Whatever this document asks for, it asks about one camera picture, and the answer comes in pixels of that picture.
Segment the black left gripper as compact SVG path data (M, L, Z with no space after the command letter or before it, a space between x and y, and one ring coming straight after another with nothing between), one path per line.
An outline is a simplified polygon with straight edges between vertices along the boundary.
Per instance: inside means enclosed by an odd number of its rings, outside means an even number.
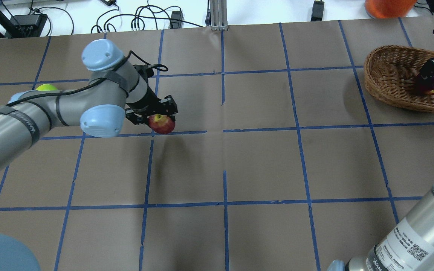
M175 99L166 96L160 99L150 88L148 79L154 76L154 70L164 65L133 65L138 80L126 99L125 117L133 125L149 125L150 115L158 113L176 121L175 115L179 112Z

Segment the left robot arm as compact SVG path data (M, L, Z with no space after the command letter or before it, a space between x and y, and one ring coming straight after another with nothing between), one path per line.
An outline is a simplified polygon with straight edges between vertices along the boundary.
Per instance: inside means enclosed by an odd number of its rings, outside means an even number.
M92 73L86 87L23 91L0 106L0 170L56 127L78 126L92 137L111 138L120 134L125 119L150 126L150 118L160 114L174 121L174 98L158 98L148 84L154 70L166 72L168 67L145 61L133 65L133 55L125 55L111 40L92 41L81 55Z

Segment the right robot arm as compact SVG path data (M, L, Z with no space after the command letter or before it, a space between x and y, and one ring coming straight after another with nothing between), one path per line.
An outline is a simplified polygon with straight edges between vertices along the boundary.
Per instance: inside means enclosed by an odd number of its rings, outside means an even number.
M386 45L364 65L365 87L398 108L434 112L434 52ZM334 260L329 271L434 271L434 184L364 257Z

